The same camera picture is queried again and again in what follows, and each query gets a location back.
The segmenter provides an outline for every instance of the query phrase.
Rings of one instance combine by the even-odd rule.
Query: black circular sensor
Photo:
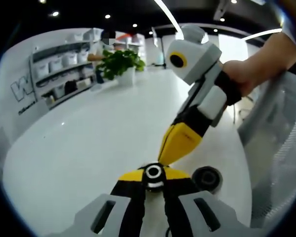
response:
[[[154,176],[158,174],[159,170],[157,168],[151,168],[148,172],[150,175]]]
[[[222,184],[222,175],[215,168],[206,166],[195,170],[192,180],[200,190],[215,193]]]
[[[170,61],[177,68],[181,68],[184,65],[183,59],[178,55],[171,55],[170,56]]]

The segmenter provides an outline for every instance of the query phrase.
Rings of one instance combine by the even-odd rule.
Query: ceiling light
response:
[[[58,11],[54,11],[51,15],[54,16],[54,17],[56,17],[56,16],[59,15],[59,12]]]
[[[269,31],[263,31],[263,32],[260,32],[260,33],[257,33],[257,34],[251,35],[251,36],[244,37],[242,39],[243,40],[250,40],[250,39],[260,37],[260,36],[264,36],[264,35],[268,35],[268,34],[279,33],[281,31],[282,31],[282,28],[269,30]]]
[[[184,39],[183,32],[182,32],[178,22],[176,21],[176,19],[174,18],[174,16],[170,12],[169,8],[167,8],[167,6],[164,4],[164,2],[162,0],[154,0],[154,1],[156,4],[158,4],[158,6],[161,8],[161,10],[163,10],[164,14],[166,14],[166,16],[169,18],[169,20],[171,21],[174,28],[179,33],[178,39],[183,40]]]

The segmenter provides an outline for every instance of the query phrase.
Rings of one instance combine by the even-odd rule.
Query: white shelving unit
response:
[[[92,63],[91,62],[83,62],[83,63],[78,63],[78,64],[70,65],[70,66],[65,67],[65,68],[62,68],[62,69],[60,69],[58,71],[52,72],[52,73],[50,73],[50,74],[48,74],[48,75],[46,75],[46,76],[44,76],[42,78],[38,78],[35,81],[35,83],[44,82],[46,80],[49,80],[50,77],[53,77],[53,76],[55,76],[57,74],[60,74],[60,73],[63,73],[65,71],[69,71],[71,69],[75,69],[75,68],[78,68],[78,67],[81,67],[81,66],[85,66],[85,65],[88,65],[88,64],[92,64]]]
[[[66,52],[81,51],[84,49],[88,50],[88,49],[90,49],[91,43],[95,43],[95,42],[96,41],[94,41],[94,40],[81,40],[81,41],[75,41],[75,42],[67,42],[67,43],[59,44],[59,45],[56,45],[56,46],[53,46],[50,48],[38,50],[38,51],[34,52],[32,55],[30,55],[30,60],[29,60],[30,74],[31,74],[31,81],[32,81],[36,101],[39,101],[40,99],[42,99],[42,95],[50,92],[53,88],[66,83],[66,80],[60,80],[60,82],[58,82],[58,83],[56,81],[50,82],[49,80],[52,80],[53,78],[55,78],[59,74],[65,73],[70,70],[83,68],[87,65],[92,65],[92,63],[91,62],[82,62],[82,63],[69,65],[69,66],[64,67],[60,70],[50,72],[49,74],[47,74],[41,78],[38,78],[36,75],[36,72],[35,72],[36,65],[43,60],[46,60],[50,57],[60,55],[60,54],[66,53]],[[41,83],[45,83],[47,81],[49,81],[48,83],[51,83],[50,86],[44,86],[44,87],[39,86]],[[77,90],[69,95],[64,96],[64,97],[66,97],[66,99],[68,99],[81,91],[83,91],[83,90]]]
[[[51,92],[54,88],[59,87],[63,84],[65,84],[69,80],[78,80],[79,78],[87,78],[91,77],[88,72],[90,71],[90,68],[88,69],[88,66],[93,67],[91,62],[82,62],[82,63],[77,63],[74,65],[70,65],[67,67],[64,67],[60,70],[50,72],[49,74],[43,76],[43,77],[37,77],[36,74],[36,66],[38,66],[40,63],[46,63],[48,60],[51,60],[51,58],[56,57],[58,55],[64,54],[66,52],[70,51],[81,51],[84,49],[90,49],[91,44],[96,43],[100,39],[100,34],[101,34],[102,29],[98,28],[91,28],[89,31],[86,33],[74,35],[77,36],[75,39],[80,38],[81,40],[79,41],[74,41],[74,42],[66,42],[63,44],[58,44],[49,48],[44,48],[40,49],[38,51],[33,52],[30,55],[29,59],[29,67],[30,67],[30,75],[31,75],[31,82],[33,85],[34,89],[34,95],[36,98],[36,101],[39,101],[42,99],[43,95]],[[116,32],[119,35],[124,35],[125,33],[123,32]],[[146,63],[146,50],[145,50],[145,37],[143,35],[136,35],[136,41],[138,42],[130,42],[129,39],[126,41],[122,40],[117,40],[115,42],[115,45],[120,45],[122,48],[127,48],[127,49],[133,49],[135,52],[137,52],[140,56],[140,58]],[[78,74],[75,74],[74,70],[75,69],[81,69],[84,70],[86,68],[87,73],[80,73],[79,70],[77,70]],[[66,76],[65,79],[56,79],[58,75],[65,74],[66,72],[73,71],[72,76]],[[58,104],[62,103],[63,101],[69,99],[72,96],[75,96],[76,94],[87,90],[90,88],[91,85],[87,85],[85,88],[80,88],[73,93],[70,93],[68,95],[65,95],[61,98],[58,98],[51,106],[49,106],[50,109],[54,108]]]

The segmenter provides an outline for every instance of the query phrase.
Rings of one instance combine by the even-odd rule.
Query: white counter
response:
[[[21,217],[39,236],[68,228],[80,209],[111,192],[119,176],[157,159],[164,132],[188,90],[169,70],[139,73],[134,87],[83,92],[38,120],[12,146],[3,170],[3,184]],[[173,167],[192,174],[205,165],[222,173],[217,197],[248,226],[249,172],[227,113]],[[147,197],[141,236],[164,236],[163,207],[153,208],[162,205],[160,199]]]

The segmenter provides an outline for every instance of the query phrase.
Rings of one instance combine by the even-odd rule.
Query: white wall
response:
[[[169,35],[169,36],[162,37],[164,53],[166,53],[168,51],[171,42],[174,40],[175,40],[175,35]]]
[[[260,49],[259,47],[256,47],[255,45],[252,45],[252,44],[247,44],[247,47],[248,47],[248,55],[249,55],[249,57],[254,55]]]
[[[158,38],[158,47],[153,44],[153,38],[148,38],[145,40],[146,45],[146,60],[147,66],[152,63],[162,64],[162,48],[161,48],[161,40]]]
[[[18,112],[35,100],[29,76],[29,55],[34,47],[39,46],[43,49],[57,45],[63,43],[70,33],[84,33],[87,30],[88,28],[64,29],[43,33],[18,43],[2,56],[0,61],[0,128],[4,128],[11,143],[17,138],[15,122],[19,119]]]
[[[226,35],[218,35],[218,39],[222,63],[230,60],[244,61],[249,57],[247,43],[244,40]]]
[[[208,35],[208,40],[219,48],[218,36]]]

